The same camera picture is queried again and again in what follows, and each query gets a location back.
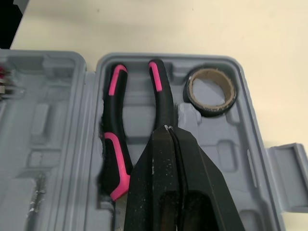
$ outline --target tape roll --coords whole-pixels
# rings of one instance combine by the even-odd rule
[[[209,105],[201,103],[193,94],[193,82],[196,79],[210,80],[217,84],[223,91],[225,102],[220,105]],[[186,82],[183,98],[187,103],[191,103],[204,117],[218,116],[226,112],[236,100],[236,88],[232,80],[222,71],[212,68],[198,68],[189,74]]]

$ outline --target pink and black handle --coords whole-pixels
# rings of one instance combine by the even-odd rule
[[[108,93],[104,98],[103,130],[105,138],[104,166],[101,186],[115,201],[128,191],[133,165],[123,130],[122,109],[128,73],[124,65],[112,70]]]
[[[174,104],[172,92],[164,62],[153,59],[149,62],[149,72],[152,80],[156,103],[154,129],[161,126],[174,126]]]
[[[149,62],[156,102],[154,129],[174,125],[173,98],[164,63]],[[105,138],[105,161],[100,176],[101,186],[115,201],[128,191],[133,165],[130,160],[123,130],[122,110],[128,72],[124,65],[117,64],[104,99],[103,130]]]

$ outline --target white table surface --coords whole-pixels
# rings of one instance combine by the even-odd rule
[[[307,0],[30,0],[12,49],[221,54],[243,66],[265,146],[308,149]],[[288,231],[307,214],[284,214]]]

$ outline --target tool case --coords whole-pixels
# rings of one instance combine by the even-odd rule
[[[103,164],[100,122],[110,68],[129,70],[123,125],[135,164],[154,124],[155,101],[147,63],[164,61],[179,127],[191,132],[222,172],[246,231],[284,231],[282,212],[308,213],[308,161],[301,144],[265,149],[244,72],[232,58],[169,54],[103,57],[96,72],[68,51],[0,50],[11,73],[0,101],[0,230],[120,230],[124,209],[98,195]],[[237,88],[232,108],[218,117],[183,104],[187,74],[217,68]],[[215,91],[199,90],[212,100]]]

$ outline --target pink grip accent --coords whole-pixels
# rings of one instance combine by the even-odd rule
[[[110,139],[115,148],[116,161],[120,175],[119,185],[110,194],[111,198],[115,201],[128,191],[130,175],[126,173],[124,157],[118,137],[111,132],[105,132],[105,139]]]
[[[117,82],[117,79],[119,78],[119,73],[120,73],[121,70],[127,72],[127,69],[123,65],[121,65],[121,64],[119,64],[119,65],[117,65],[115,67],[114,73],[113,73],[112,78],[111,78],[111,83],[110,83],[110,88],[109,88],[109,95],[114,95],[115,94],[116,82]]]
[[[156,87],[156,91],[162,91],[163,87],[162,87],[162,83],[160,81],[160,76],[159,76],[159,72],[158,72],[158,68],[157,68],[157,64],[155,62],[150,62],[149,63],[149,67],[152,69],[153,71],[153,77],[154,77],[154,82],[155,82],[155,87]]]

